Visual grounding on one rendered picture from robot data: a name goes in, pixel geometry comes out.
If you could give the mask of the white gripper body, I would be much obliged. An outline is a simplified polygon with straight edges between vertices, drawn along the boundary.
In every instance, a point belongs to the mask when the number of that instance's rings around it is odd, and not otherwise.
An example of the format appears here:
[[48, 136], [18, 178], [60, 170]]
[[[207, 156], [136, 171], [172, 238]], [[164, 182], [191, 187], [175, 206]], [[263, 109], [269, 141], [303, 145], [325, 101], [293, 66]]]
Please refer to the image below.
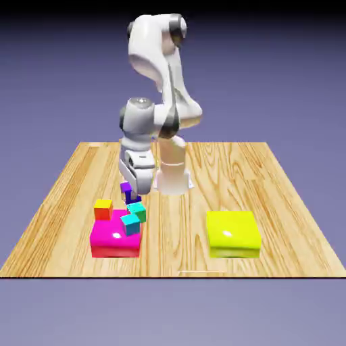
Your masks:
[[146, 195], [151, 190], [155, 166], [149, 168], [130, 168], [124, 161], [119, 161], [119, 170], [124, 179], [130, 183], [137, 195]]

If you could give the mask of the small purple cube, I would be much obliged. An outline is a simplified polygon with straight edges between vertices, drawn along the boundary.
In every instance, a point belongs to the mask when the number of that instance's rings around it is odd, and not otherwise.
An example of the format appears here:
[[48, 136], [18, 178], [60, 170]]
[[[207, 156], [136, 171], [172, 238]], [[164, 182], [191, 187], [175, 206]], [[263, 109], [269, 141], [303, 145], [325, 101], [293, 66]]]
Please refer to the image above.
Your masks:
[[132, 187], [129, 182], [124, 181], [120, 183], [120, 190], [122, 194], [122, 198], [125, 202], [125, 204], [130, 204], [130, 203], [136, 203], [141, 201], [141, 196], [138, 195], [137, 198], [132, 198], [131, 197], [131, 192], [132, 192]]

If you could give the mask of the small green cube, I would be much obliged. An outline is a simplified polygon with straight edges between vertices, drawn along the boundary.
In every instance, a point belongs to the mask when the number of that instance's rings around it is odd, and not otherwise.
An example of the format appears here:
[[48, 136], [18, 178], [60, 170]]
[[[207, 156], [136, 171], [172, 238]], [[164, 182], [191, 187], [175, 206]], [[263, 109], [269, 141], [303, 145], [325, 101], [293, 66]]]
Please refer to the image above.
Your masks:
[[141, 201], [128, 204], [127, 210], [129, 214], [136, 215], [141, 223], [146, 222], [147, 212], [145, 206], [142, 204]]

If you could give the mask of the small cyan cube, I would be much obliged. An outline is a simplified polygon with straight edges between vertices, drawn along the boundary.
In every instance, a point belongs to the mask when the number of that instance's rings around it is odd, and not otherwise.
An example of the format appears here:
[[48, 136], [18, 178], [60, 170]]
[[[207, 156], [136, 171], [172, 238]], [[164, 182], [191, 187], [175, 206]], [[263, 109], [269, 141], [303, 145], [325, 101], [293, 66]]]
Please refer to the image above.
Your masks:
[[141, 221], [136, 214], [126, 214], [120, 218], [124, 234], [129, 237], [140, 233]]

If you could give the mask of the small yellow cube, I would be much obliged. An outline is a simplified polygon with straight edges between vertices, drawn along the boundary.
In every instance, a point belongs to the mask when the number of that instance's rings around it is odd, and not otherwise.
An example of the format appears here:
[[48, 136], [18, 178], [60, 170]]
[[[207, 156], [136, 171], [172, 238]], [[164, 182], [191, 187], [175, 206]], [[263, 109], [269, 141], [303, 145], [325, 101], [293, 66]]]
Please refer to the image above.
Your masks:
[[111, 199], [98, 199], [94, 204], [96, 221], [110, 221], [113, 216], [113, 201]]

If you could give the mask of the large pink box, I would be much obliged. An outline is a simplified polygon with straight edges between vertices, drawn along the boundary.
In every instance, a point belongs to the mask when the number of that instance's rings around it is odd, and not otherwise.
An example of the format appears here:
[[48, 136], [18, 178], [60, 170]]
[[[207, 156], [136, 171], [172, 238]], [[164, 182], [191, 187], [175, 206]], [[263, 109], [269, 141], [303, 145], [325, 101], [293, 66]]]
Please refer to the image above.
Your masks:
[[129, 214], [125, 209], [115, 209], [110, 221], [95, 221], [90, 235], [93, 258], [138, 257], [141, 232], [127, 237], [120, 218]]

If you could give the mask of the large yellow box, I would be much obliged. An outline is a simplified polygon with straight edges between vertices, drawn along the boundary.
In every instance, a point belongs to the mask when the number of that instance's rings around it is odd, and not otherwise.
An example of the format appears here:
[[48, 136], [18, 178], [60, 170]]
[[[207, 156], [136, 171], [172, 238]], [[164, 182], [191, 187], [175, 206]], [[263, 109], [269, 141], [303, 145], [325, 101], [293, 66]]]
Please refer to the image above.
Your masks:
[[206, 229], [211, 257], [260, 257], [262, 238], [251, 211], [208, 211]]

